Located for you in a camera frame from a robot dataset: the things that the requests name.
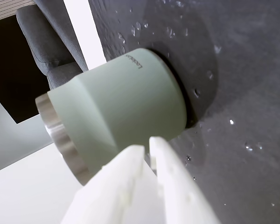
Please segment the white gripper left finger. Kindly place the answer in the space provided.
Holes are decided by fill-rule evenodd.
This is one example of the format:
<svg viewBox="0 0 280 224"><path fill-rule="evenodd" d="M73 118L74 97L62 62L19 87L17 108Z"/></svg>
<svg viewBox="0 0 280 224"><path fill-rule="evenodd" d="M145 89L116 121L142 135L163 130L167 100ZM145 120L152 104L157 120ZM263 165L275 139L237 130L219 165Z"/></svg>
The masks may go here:
<svg viewBox="0 0 280 224"><path fill-rule="evenodd" d="M63 224L163 224L157 177L132 145L104 165L74 196Z"/></svg>

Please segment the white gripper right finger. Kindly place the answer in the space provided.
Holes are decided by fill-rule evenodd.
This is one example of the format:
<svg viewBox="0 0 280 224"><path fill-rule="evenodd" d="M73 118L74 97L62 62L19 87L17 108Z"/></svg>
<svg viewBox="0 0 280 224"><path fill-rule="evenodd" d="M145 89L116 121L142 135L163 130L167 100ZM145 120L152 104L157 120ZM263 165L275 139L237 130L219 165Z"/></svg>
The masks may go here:
<svg viewBox="0 0 280 224"><path fill-rule="evenodd" d="M151 168L157 171L167 224L219 224L194 178L162 137L149 139Z"/></svg>

